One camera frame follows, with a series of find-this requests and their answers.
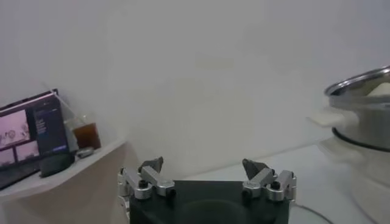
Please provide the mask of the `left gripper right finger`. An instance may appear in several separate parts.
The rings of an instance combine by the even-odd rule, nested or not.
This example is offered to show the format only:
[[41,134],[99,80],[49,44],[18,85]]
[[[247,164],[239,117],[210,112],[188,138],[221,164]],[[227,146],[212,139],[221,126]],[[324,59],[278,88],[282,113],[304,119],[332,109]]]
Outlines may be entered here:
[[242,165],[248,177],[243,182],[242,196],[244,201],[266,197],[269,201],[295,201],[297,177],[294,172],[283,170],[279,174],[265,163],[243,159]]

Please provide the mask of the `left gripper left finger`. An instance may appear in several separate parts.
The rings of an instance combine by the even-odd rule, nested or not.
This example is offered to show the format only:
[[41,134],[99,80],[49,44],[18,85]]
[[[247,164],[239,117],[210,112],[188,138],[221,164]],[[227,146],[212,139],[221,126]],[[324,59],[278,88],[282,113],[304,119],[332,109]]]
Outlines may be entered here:
[[118,173],[119,195],[147,200],[152,193],[172,198],[176,195],[175,182],[160,175],[164,159],[144,161],[137,169],[123,167]]

